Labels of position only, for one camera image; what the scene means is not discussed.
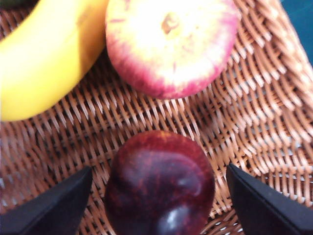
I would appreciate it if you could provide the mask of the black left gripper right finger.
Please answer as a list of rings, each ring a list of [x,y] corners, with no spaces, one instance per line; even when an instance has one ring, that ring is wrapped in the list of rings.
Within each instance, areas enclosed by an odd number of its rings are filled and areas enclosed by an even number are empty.
[[[311,235],[313,211],[234,164],[226,170],[233,207],[246,235]]]

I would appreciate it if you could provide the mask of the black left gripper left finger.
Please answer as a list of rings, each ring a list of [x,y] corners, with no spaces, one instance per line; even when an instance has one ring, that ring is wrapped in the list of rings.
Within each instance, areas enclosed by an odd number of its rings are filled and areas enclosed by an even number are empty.
[[[89,166],[0,216],[2,235],[76,234],[92,184]]]

